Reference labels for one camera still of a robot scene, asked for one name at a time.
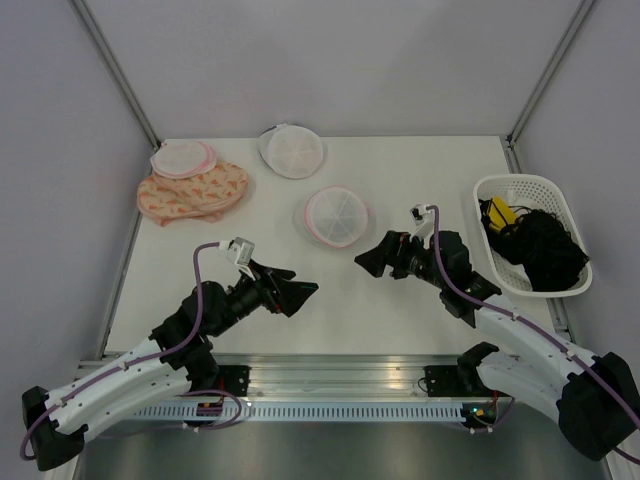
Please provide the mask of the yellow bra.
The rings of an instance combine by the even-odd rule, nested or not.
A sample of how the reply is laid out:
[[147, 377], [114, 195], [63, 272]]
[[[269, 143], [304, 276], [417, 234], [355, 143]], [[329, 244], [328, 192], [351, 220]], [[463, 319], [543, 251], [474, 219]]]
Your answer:
[[483, 225], [495, 233], [515, 227], [518, 216], [500, 197], [492, 197], [480, 202]]

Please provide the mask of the black lace bra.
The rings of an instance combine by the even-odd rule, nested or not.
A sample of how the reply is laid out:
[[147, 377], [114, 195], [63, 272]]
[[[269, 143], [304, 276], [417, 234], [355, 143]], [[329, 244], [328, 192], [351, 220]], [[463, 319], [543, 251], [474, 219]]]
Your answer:
[[522, 266], [534, 291], [572, 288], [589, 257], [564, 225], [543, 210], [527, 210], [515, 227], [495, 233], [483, 225], [490, 247], [515, 266]]

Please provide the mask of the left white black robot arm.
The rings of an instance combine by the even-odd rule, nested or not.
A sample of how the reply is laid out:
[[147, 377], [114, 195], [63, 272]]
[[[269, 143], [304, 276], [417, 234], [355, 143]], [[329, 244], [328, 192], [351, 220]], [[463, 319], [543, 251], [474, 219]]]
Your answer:
[[297, 313], [319, 287], [295, 276], [251, 261], [229, 288], [198, 280], [177, 311], [129, 352], [67, 386], [25, 391], [22, 459], [41, 472], [53, 470], [147, 406], [190, 392], [212, 393], [220, 375], [212, 338], [261, 308], [286, 317]]

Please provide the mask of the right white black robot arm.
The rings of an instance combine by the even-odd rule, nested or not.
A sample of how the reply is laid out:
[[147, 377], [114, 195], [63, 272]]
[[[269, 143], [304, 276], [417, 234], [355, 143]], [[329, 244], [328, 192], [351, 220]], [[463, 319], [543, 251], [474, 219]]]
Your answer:
[[473, 270], [460, 235], [424, 241], [389, 231], [355, 258], [375, 278], [414, 276], [439, 289], [445, 309], [508, 348], [483, 343], [459, 358], [459, 388], [504, 393], [545, 415], [583, 456], [599, 461], [639, 430], [639, 391], [618, 355], [598, 356], [518, 314], [501, 290]]

